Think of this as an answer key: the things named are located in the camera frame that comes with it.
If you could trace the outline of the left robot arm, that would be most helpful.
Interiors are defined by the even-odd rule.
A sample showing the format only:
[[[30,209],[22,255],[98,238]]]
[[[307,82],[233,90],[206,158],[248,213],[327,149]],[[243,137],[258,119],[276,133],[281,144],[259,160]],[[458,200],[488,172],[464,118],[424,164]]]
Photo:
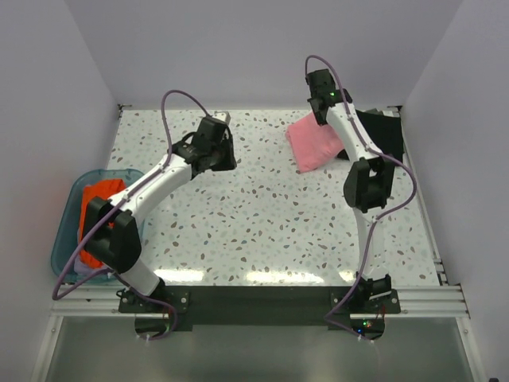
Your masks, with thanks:
[[[147,312],[163,307],[165,293],[161,279],[141,260],[139,229],[164,199],[198,175],[236,168],[230,121],[227,111],[203,117],[197,131],[174,143],[172,153],[134,184],[87,205],[84,250],[135,289],[137,303]]]

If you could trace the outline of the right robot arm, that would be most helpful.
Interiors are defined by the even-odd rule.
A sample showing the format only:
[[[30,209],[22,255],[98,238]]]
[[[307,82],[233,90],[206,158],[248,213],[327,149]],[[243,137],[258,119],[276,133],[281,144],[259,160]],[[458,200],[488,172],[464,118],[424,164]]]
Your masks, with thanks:
[[[329,125],[344,145],[351,168],[344,181],[343,195],[352,208],[359,239],[359,269],[351,289],[332,309],[348,303],[373,312],[391,293],[391,280],[383,265],[385,255],[371,243],[383,244],[377,237],[377,214],[387,206],[391,194],[394,163],[379,153],[356,113],[351,97],[339,89],[331,72],[320,69],[305,75],[309,86],[308,102],[317,123]]]

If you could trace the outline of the pink t-shirt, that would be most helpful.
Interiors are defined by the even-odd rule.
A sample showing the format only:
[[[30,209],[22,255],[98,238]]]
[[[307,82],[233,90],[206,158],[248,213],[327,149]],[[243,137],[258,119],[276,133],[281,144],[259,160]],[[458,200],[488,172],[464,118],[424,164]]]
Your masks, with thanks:
[[[319,125],[313,113],[290,124],[286,138],[301,173],[322,167],[344,149],[333,128],[327,124]]]

